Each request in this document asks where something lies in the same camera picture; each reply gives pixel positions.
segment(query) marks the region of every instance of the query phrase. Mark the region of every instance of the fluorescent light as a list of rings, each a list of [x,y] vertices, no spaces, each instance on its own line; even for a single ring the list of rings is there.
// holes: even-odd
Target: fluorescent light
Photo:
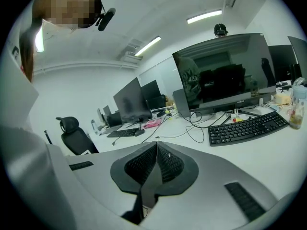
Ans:
[[[202,19],[206,19],[208,17],[220,15],[220,14],[222,14],[222,10],[216,10],[216,11],[209,12],[209,13],[203,13],[203,14],[200,14],[200,15],[197,15],[195,17],[187,19],[187,22],[188,22],[188,24],[191,24],[193,22],[196,22],[196,21],[199,21],[199,20],[202,20]]]
[[[141,53],[143,53],[146,49],[148,49],[150,46],[154,45],[156,42],[160,41],[161,38],[158,36],[152,41],[149,42],[148,45],[146,45],[144,48],[142,48],[138,53],[135,54],[135,56],[139,56]]]
[[[43,26],[39,29],[39,32],[37,33],[35,37],[35,46],[36,46],[36,51],[38,53],[44,51],[44,42],[43,42]]]

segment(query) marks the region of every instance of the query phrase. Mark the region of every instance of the chair headrest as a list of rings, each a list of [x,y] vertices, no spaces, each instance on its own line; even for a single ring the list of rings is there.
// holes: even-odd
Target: chair headrest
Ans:
[[[72,133],[79,127],[79,122],[75,117],[57,117],[60,127],[64,133]]]

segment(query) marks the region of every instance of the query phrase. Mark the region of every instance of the black keyboard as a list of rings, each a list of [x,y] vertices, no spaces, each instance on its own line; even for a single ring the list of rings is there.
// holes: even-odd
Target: black keyboard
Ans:
[[[277,112],[248,120],[208,128],[210,146],[224,146],[254,140],[288,126]]]
[[[113,131],[107,137],[130,137],[130,136],[134,136],[135,132],[137,132],[138,130],[140,130],[140,128],[117,130],[117,131]]]

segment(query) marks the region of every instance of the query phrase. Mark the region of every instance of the desk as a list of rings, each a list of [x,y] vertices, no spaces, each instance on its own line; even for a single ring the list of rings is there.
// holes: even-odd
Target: desk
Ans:
[[[256,107],[252,110],[246,109],[246,111],[264,115],[272,112],[272,109],[268,107]],[[284,107],[279,114],[288,121],[289,116],[287,115],[287,111],[288,108]],[[300,130],[294,130],[288,126],[280,131],[253,141],[221,147],[209,146],[207,129],[203,131],[205,140],[202,144],[193,141],[188,134],[173,139],[156,139],[156,136],[173,137],[186,132],[185,127],[190,124],[176,115],[163,123],[146,142],[158,140],[171,142],[227,159],[263,183],[274,194],[277,200],[280,200],[288,193],[297,191],[307,174],[307,109],[305,113]],[[222,114],[223,112],[217,113],[214,118],[202,123],[202,127],[210,125]],[[247,115],[240,116],[243,119],[248,118]],[[216,125],[222,123],[224,119],[226,117],[221,118]],[[117,138],[107,138],[107,135],[98,136],[95,134],[90,134],[90,136],[98,151],[106,152],[140,144],[155,129],[156,127],[147,129],[144,135],[139,137],[120,138],[114,146],[112,146],[112,142]],[[194,139],[202,141],[202,131],[200,129],[194,128],[189,133]]]

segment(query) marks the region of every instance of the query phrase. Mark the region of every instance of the pink item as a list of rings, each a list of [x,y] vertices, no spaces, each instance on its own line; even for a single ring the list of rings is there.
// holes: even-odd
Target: pink item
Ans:
[[[156,127],[159,126],[161,123],[162,123],[161,118],[155,120],[149,120],[145,125],[143,125],[142,129]]]

